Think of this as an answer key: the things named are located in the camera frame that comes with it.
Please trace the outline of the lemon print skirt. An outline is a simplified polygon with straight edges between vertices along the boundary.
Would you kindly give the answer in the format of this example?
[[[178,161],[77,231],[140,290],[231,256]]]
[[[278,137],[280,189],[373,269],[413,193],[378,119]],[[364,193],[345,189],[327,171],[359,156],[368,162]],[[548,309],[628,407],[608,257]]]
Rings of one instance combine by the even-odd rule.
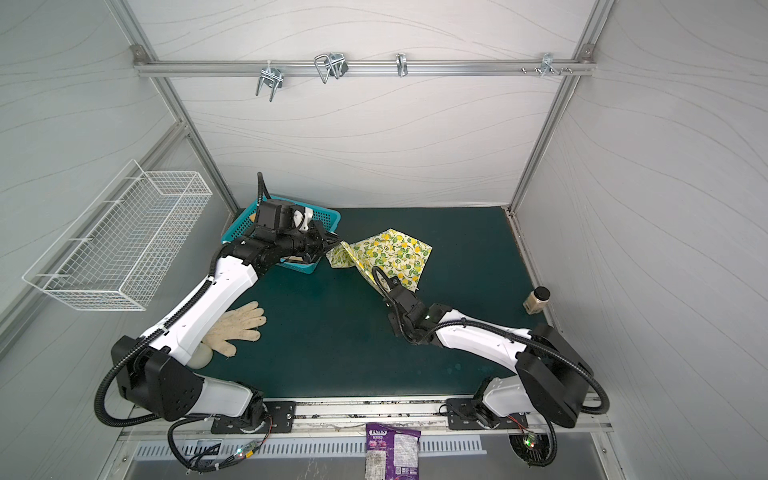
[[[388,229],[352,244],[341,241],[326,258],[334,269],[355,268],[379,294],[374,267],[379,267],[388,278],[395,277],[407,290],[416,292],[432,250],[432,246],[408,234]]]

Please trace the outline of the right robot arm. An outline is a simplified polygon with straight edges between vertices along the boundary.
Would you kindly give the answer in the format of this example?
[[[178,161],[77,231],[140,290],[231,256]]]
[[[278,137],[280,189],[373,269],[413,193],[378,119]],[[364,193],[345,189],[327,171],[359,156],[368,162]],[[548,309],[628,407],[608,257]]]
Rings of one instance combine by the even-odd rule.
[[[474,394],[475,420],[494,428],[503,418],[537,413],[573,428],[581,414],[603,415],[611,403],[591,367],[548,325],[517,329],[481,321],[442,304],[426,305],[401,287],[382,289],[394,333],[412,345],[460,350],[512,372],[491,377]]]

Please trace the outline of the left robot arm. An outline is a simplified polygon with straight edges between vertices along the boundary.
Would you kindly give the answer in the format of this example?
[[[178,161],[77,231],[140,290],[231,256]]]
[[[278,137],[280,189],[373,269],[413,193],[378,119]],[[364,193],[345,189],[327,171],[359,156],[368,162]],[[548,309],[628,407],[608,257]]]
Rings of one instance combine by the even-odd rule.
[[[337,234],[312,227],[222,244],[208,274],[179,305],[141,336],[113,345],[113,365],[94,396],[96,418],[125,428],[156,419],[223,417],[238,428],[259,428],[266,415],[260,391],[198,375],[188,364],[220,317],[272,266],[287,257],[315,262],[339,242]]]

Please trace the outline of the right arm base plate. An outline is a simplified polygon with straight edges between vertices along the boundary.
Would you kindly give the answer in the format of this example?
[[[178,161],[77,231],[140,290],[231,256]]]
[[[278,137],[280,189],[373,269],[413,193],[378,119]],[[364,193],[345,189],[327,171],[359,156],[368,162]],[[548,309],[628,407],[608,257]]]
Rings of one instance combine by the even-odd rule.
[[[470,398],[449,398],[440,405],[438,414],[447,418],[452,431],[528,429],[525,414],[497,416],[479,400]]]

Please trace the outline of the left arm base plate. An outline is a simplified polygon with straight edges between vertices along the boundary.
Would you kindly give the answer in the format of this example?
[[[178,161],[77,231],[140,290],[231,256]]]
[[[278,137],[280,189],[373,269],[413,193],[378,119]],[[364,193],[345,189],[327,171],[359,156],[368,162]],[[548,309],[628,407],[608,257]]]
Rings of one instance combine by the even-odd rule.
[[[297,403],[295,401],[264,401],[257,399],[240,417],[216,417],[212,434],[290,433]]]

